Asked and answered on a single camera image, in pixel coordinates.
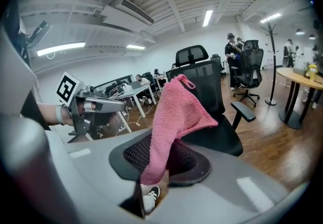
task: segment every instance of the round wooden table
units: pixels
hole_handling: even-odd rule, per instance
[[[292,68],[279,68],[277,69],[277,73],[292,81],[286,107],[284,110],[279,112],[279,117],[290,128],[301,129],[302,122],[311,103],[314,90],[323,89],[323,78],[319,75],[315,75],[314,80],[317,80],[320,83],[322,83],[320,84],[315,82],[314,80],[311,81],[305,78],[301,74],[294,73]],[[300,84],[310,88],[307,97],[307,102],[305,104],[305,108],[302,112],[302,115],[299,115],[297,112],[294,111],[294,105],[297,99]]]

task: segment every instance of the chair headrest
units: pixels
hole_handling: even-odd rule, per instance
[[[201,45],[194,45],[176,53],[176,67],[194,64],[196,62],[208,59],[208,54],[205,48]]]
[[[259,49],[258,40],[247,40],[244,42],[243,49]]]

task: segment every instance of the white desk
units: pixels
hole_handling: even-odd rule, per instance
[[[130,90],[130,91],[127,91],[127,92],[125,92],[125,93],[123,93],[123,94],[121,94],[121,95],[119,95],[119,96],[115,96],[115,97],[113,97],[112,99],[118,99],[118,98],[123,98],[123,97],[133,97],[134,99],[135,99],[135,101],[136,101],[136,104],[137,104],[137,106],[138,106],[138,108],[139,108],[139,111],[140,111],[140,113],[141,113],[141,115],[142,115],[142,117],[146,117],[146,115],[145,115],[145,113],[143,112],[143,110],[142,110],[142,107],[141,107],[141,105],[140,105],[140,103],[139,103],[139,100],[138,100],[138,98],[137,98],[137,95],[141,92],[141,91],[144,91],[144,90],[146,90],[146,89],[149,89],[149,92],[150,92],[150,96],[151,96],[151,100],[152,100],[152,102],[154,103],[154,104],[156,104],[156,100],[155,100],[155,98],[153,97],[153,92],[152,92],[152,90],[151,90],[151,88],[150,88],[150,85],[145,85],[145,86],[142,86],[141,88],[139,88],[139,89],[133,89],[133,90]]]
[[[159,84],[159,81],[158,80],[165,79],[166,82],[168,82],[167,77],[165,75],[161,75],[161,76],[156,77],[155,79],[156,79],[156,82],[157,82],[159,91],[160,91],[160,93],[162,93],[162,88],[160,87],[160,84]]]

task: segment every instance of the fluorescent light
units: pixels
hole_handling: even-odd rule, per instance
[[[305,32],[304,31],[302,31],[300,28],[298,28],[297,30],[296,30],[296,35],[304,35],[305,34]]]
[[[72,48],[80,48],[80,47],[84,47],[84,46],[85,46],[85,42],[73,43],[73,44],[63,44],[63,45],[58,45],[58,46],[46,48],[43,50],[39,50],[39,51],[37,51],[37,55],[42,56],[44,54],[51,53],[51,52],[57,52],[57,51],[72,49]]]
[[[127,48],[141,49],[141,50],[145,49],[144,46],[131,45],[131,44],[127,45]]]
[[[272,20],[272,19],[277,18],[277,17],[280,17],[280,16],[281,16],[281,14],[280,14],[280,13],[276,13],[276,14],[274,14],[274,15],[272,15],[272,16],[270,16],[270,17],[266,18],[266,19],[261,20],[260,22],[261,22],[261,23],[265,23],[265,22],[267,22],[267,21],[269,21],[269,20]]]
[[[208,25],[208,22],[210,21],[211,15],[212,15],[213,10],[207,11],[205,14],[205,19],[203,23],[203,27]]]

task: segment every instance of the wooden floor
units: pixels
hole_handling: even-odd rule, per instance
[[[264,99],[270,96],[272,89],[273,71],[262,71],[263,79],[258,88],[250,92],[260,95],[257,107],[254,108],[251,101],[244,99],[243,103],[248,105],[256,114],[256,120],[247,123],[241,120],[236,132],[242,142],[244,151],[239,157],[241,160],[253,165],[267,173],[287,189],[292,190],[304,181],[310,179],[320,153],[323,143],[323,107],[320,104],[316,110],[309,108],[303,122],[302,130],[294,130],[282,123],[278,113],[285,107],[289,94],[290,81],[277,76],[274,99],[276,106],[269,106]],[[222,80],[222,97],[225,105],[225,116],[232,123],[236,111],[231,107],[233,91],[230,90],[230,78],[227,76]],[[303,88],[300,88],[295,110],[302,112],[304,105]],[[146,118],[139,120],[140,127],[129,124],[132,131],[143,128],[151,128],[153,115],[157,106],[146,114]],[[144,112],[151,109],[150,105],[143,105]],[[137,122],[140,117],[138,108],[135,106],[130,111],[128,122]]]

